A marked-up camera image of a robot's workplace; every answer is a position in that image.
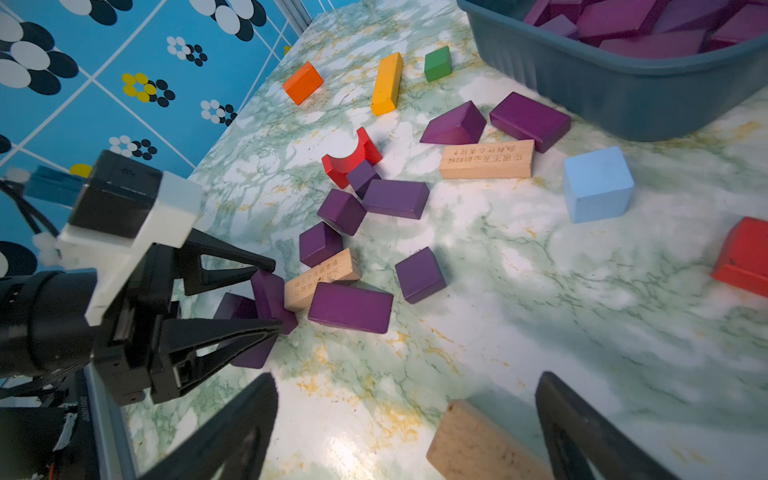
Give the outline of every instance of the tabletop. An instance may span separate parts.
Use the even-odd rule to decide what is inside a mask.
[[[428,83],[424,57],[444,45],[454,71]],[[374,117],[379,61],[396,51],[397,109]],[[306,61],[325,83],[297,107],[282,83]],[[205,189],[197,228],[274,258],[286,280],[307,270],[299,234],[335,188],[320,159],[351,153],[357,128],[381,151],[382,178],[431,191],[421,220],[368,214],[344,237],[359,254],[356,285],[395,296],[387,334],[320,326],[305,312],[274,346],[264,370],[280,410],[261,478],[441,478],[425,454],[451,399],[546,458],[534,406],[545,370],[681,478],[768,478],[768,299],[710,276],[737,221],[768,217],[768,88],[656,143],[573,115],[535,155],[533,178],[443,180],[443,147],[419,143],[429,120],[468,100],[487,118],[512,91],[552,105],[480,59],[454,2],[365,0],[311,24],[191,175]],[[489,124],[481,142],[511,140]],[[563,161],[611,146],[634,176],[629,211],[572,224]],[[411,305],[394,266],[424,247],[449,285]],[[182,313],[211,318],[225,291],[249,290],[182,297]],[[140,471],[261,372],[227,366],[183,398],[128,406]]]

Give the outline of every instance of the purple block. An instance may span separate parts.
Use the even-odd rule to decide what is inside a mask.
[[[402,296],[416,303],[446,287],[435,254],[429,247],[420,250],[395,265]]]
[[[392,294],[319,282],[308,319],[326,326],[386,333]]]
[[[465,145],[480,141],[485,118],[480,110],[468,101],[437,118],[427,125],[422,139],[423,144]]]
[[[609,38],[648,35],[669,0],[603,0],[579,17],[581,41],[597,47]]]
[[[523,22],[538,27],[549,22],[549,0],[536,0]]]
[[[253,287],[253,303],[260,319],[279,319],[283,321],[283,335],[288,335],[299,323],[296,314],[285,309],[285,280],[273,273],[259,270],[250,278]],[[264,367],[266,359],[272,352],[277,337],[256,345],[235,357],[234,366],[246,369]]]
[[[542,30],[551,31],[556,35],[562,35],[564,37],[578,40],[578,28],[576,28],[574,22],[568,20],[565,15],[558,15],[539,28]]]
[[[244,296],[234,293],[225,293],[214,314],[214,319],[258,319],[256,302]],[[266,358],[272,351],[272,346],[277,341],[277,337],[260,343],[240,355],[236,356],[230,363],[234,366],[240,366],[250,369],[260,369],[264,366]],[[219,344],[222,349],[231,344],[232,341],[226,341]]]
[[[723,18],[730,0],[671,0],[653,33],[679,30],[711,30]]]
[[[768,33],[768,5],[748,4],[714,32],[707,51],[737,45]]]
[[[585,8],[599,1],[600,0],[550,0],[549,17],[557,18],[559,15],[565,15],[568,20],[576,23]]]
[[[491,110],[491,125],[518,140],[534,140],[543,154],[571,129],[571,117],[512,92]]]
[[[234,293],[225,293],[214,313],[214,319],[257,319],[256,302]]]
[[[352,189],[360,197],[360,200],[362,200],[366,196],[371,180],[381,180],[381,177],[376,173],[376,170],[373,170],[373,165],[369,161],[363,160],[360,162],[360,165],[354,167],[346,175],[346,179],[352,185]]]
[[[422,217],[427,198],[429,187],[422,182],[373,180],[362,206],[372,214],[418,220]]]
[[[274,273],[259,270],[250,278],[250,285],[259,318],[282,320],[283,335],[288,335],[299,325],[296,314],[285,307],[285,280]]]
[[[706,30],[670,31],[647,37],[603,40],[601,50],[632,58],[678,58],[701,50]]]
[[[299,261],[315,266],[344,250],[341,235],[325,222],[320,222],[299,235]]]
[[[331,190],[317,215],[339,232],[354,235],[366,217],[366,209],[354,195],[344,190]]]

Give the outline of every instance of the wall tile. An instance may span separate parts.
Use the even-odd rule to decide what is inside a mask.
[[[212,124],[211,127],[219,127],[219,125]],[[118,142],[117,145],[110,142],[110,139],[120,140],[123,136],[127,137],[128,142],[125,142],[126,138],[123,138],[123,141]],[[213,144],[217,137],[215,135],[210,135],[210,137],[213,138],[210,140],[210,144]],[[157,149],[157,152],[151,154],[150,160],[136,157],[133,154],[131,154],[131,158],[146,162],[159,170],[171,171],[182,177],[187,177],[192,173],[192,167],[174,153],[160,138],[99,87],[91,84],[38,136],[33,138],[27,147],[30,151],[69,169],[74,164],[92,165],[102,150],[108,150],[112,147],[129,150],[133,149],[131,145],[128,145],[129,143],[133,141],[141,143],[144,140],[149,141],[150,145],[142,145],[141,148],[137,148],[136,152],[151,154],[154,149]]]
[[[99,69],[160,3],[158,0],[128,1],[132,4],[131,8],[121,11],[112,5],[124,4],[126,0],[100,0],[95,2],[99,15],[94,13],[94,16],[104,20],[114,15],[112,18],[116,20],[113,25],[103,25],[90,15],[77,15],[67,10],[57,0],[6,1],[6,5],[23,20],[38,23],[51,32],[56,46],[91,72]],[[89,0],[67,0],[65,3],[74,10],[91,7]]]

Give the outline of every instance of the wooden plank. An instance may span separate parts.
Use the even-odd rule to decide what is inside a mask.
[[[318,282],[353,282],[360,280],[357,255],[349,248],[315,265],[286,283],[286,309],[298,312],[310,307]]]
[[[447,480],[552,480],[550,467],[465,400],[448,405],[427,460]]]
[[[530,178],[533,140],[450,145],[440,162],[443,178]]]

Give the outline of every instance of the blue plastic bin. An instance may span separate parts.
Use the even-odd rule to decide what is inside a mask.
[[[534,1],[457,0],[485,63],[618,137],[688,134],[768,84],[768,35],[685,58],[640,60],[523,23]]]

